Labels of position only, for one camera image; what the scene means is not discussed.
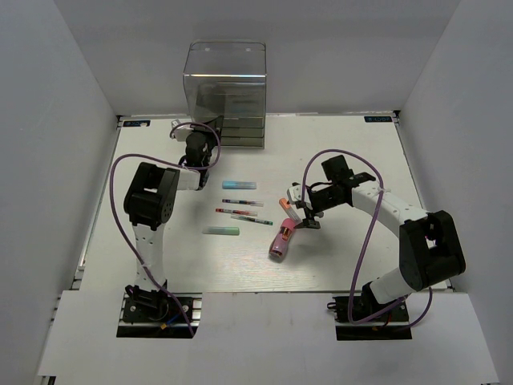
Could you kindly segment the orange highlighter marker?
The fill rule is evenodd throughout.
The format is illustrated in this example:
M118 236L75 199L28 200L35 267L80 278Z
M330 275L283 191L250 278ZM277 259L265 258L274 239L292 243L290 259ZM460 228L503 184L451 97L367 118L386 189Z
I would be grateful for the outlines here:
M281 208L285 211L285 213L287 214L287 216L296 224L300 224L301 223L301 218L299 217L299 215L297 214L297 212L295 211L295 209L292 207L292 205L289 203L289 201L285 198L281 198L279 200L279 205L281 206Z

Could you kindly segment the clear acrylic drawer organizer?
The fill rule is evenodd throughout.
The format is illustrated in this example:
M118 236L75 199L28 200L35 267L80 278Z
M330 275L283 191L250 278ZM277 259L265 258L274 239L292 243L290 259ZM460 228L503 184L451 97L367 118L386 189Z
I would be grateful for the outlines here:
M263 148L266 118L266 45L249 40L196 40L183 72L192 120L223 118L225 147Z

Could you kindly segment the blue highlighter marker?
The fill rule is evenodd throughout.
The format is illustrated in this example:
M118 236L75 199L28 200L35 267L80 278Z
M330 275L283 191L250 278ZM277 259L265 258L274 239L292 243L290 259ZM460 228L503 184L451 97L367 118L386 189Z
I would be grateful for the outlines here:
M222 182L222 189L227 190L253 190L257 187L256 182L225 180Z

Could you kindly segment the purple gel pen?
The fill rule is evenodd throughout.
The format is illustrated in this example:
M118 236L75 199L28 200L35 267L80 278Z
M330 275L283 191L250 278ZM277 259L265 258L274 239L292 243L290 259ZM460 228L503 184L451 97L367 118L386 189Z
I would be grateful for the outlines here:
M255 207L263 207L264 202L261 201L248 201L248 200L237 200L237 199L222 199L221 200L225 204L230 205L249 205L249 206L255 206Z

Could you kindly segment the green highlighter marker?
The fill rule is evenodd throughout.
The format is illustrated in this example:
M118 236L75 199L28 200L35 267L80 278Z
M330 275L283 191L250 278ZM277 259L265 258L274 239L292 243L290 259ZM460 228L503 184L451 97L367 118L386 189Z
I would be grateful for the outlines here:
M240 229L238 227L230 227L230 226L209 226L209 227L203 228L202 234L239 236Z

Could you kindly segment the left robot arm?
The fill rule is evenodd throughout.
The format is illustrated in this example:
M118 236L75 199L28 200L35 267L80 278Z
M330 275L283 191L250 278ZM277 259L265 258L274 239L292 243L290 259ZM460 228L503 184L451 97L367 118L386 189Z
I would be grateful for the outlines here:
M167 286L164 273L164 228L172 216L179 191L200 191L208 182L212 158L220 148L222 115L206 122L177 124L172 139L185 142L177 165L166 168L142 162L135 171L123 201L135 234L135 287L151 292Z

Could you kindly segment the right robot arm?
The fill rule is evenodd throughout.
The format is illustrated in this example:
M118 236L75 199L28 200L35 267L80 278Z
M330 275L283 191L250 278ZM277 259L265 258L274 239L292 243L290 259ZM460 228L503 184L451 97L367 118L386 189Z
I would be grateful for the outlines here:
M379 171L355 173L347 164L348 152L336 151L322 162L324 182L294 183L287 191L290 204L305 217L299 229L319 229L319 218L329 209L348 205L370 215L352 280L360 273L376 224L385 226L398 239L398 266L366 283L359 295L349 289L347 319L360 325L381 319L412 293L463 274L467 264L453 217L446 211L428 212L396 197L384 186Z

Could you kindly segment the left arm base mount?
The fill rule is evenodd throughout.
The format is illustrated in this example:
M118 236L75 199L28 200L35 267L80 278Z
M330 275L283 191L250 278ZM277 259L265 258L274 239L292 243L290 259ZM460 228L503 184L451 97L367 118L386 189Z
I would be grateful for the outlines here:
M118 338L190 339L200 324L199 294L176 300L159 290L126 286L116 331Z

